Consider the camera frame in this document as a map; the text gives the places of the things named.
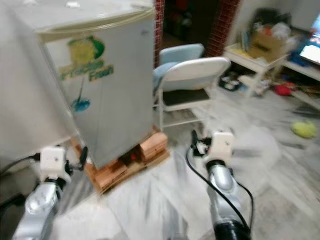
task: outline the chair backrest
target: chair backrest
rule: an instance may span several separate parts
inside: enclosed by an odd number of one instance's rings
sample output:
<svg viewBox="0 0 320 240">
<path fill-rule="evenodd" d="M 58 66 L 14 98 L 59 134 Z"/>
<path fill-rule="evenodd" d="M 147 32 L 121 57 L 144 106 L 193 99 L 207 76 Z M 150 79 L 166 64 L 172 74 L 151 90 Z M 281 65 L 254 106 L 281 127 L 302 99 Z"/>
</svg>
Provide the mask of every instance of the chair backrest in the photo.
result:
<svg viewBox="0 0 320 240">
<path fill-rule="evenodd" d="M 165 48 L 160 51 L 160 65 L 198 59 L 202 56 L 204 50 L 204 46 L 200 43 Z"/>
<path fill-rule="evenodd" d="M 173 91 L 203 88 L 220 77 L 229 68 L 230 64 L 230 60 L 222 56 L 178 63 L 166 72 L 160 89 Z"/>
</svg>

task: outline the marble floor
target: marble floor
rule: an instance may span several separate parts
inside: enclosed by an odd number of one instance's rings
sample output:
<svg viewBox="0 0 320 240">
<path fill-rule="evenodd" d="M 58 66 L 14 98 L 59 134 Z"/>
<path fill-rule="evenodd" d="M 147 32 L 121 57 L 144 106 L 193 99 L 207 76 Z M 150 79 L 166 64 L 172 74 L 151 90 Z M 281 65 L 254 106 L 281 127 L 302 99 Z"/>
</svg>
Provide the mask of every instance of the marble floor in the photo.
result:
<svg viewBox="0 0 320 240">
<path fill-rule="evenodd" d="M 215 92 L 211 131 L 235 134 L 229 166 L 255 199 L 254 240 L 320 239 L 320 140 L 293 134 L 290 124 L 318 117 L 293 111 L 302 103 L 271 91 L 243 103 L 242 97 Z M 204 109 L 169 113 L 168 121 L 203 116 Z M 80 172 L 65 188 L 51 240 L 212 240 L 207 186 L 186 165 L 191 130 L 201 123 L 165 129 L 171 156 L 100 196 Z M 245 217 L 249 199 L 239 191 Z"/>
</svg>

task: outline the red brick wall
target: red brick wall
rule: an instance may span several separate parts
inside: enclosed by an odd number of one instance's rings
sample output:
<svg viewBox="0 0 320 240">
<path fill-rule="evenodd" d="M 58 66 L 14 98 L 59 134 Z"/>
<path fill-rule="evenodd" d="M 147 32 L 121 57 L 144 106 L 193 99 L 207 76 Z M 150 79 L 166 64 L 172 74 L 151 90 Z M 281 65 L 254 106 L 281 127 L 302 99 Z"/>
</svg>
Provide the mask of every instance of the red brick wall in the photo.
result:
<svg viewBox="0 0 320 240">
<path fill-rule="evenodd" d="M 239 3 L 240 0 L 220 0 L 205 49 L 206 57 L 221 56 L 223 54 Z"/>
<path fill-rule="evenodd" d="M 215 20 L 209 35 L 205 56 L 221 56 L 236 16 L 237 8 L 241 0 L 220 0 Z M 163 38 L 163 23 L 165 0 L 154 0 L 156 10 L 154 29 L 154 66 L 159 64 L 159 51 Z"/>
</svg>

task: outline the television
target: television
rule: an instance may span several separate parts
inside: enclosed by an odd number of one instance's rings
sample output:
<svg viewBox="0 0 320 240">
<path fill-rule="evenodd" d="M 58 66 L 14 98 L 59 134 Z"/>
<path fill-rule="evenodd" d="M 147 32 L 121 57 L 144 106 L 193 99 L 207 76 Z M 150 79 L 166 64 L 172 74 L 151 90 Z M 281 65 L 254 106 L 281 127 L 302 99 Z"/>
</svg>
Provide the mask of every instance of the television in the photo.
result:
<svg viewBox="0 0 320 240">
<path fill-rule="evenodd" d="M 306 40 L 300 56 L 320 65 L 320 13 L 311 28 L 314 29 L 314 33 Z"/>
</svg>

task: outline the fridge sticker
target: fridge sticker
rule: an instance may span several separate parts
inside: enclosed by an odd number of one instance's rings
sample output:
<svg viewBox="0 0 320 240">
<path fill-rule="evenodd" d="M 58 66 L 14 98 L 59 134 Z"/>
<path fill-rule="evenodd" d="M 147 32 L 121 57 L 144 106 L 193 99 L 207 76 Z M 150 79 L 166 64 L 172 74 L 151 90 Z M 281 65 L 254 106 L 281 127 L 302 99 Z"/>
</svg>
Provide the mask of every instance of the fridge sticker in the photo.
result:
<svg viewBox="0 0 320 240">
<path fill-rule="evenodd" d="M 104 60 L 100 58 L 105 51 L 105 45 L 93 36 L 69 41 L 68 49 L 72 64 L 59 69 L 60 79 L 66 81 L 82 76 L 79 94 L 71 107 L 76 113 L 83 112 L 91 103 L 88 98 L 82 96 L 85 79 L 90 83 L 113 74 L 114 66 L 105 66 Z"/>
</svg>

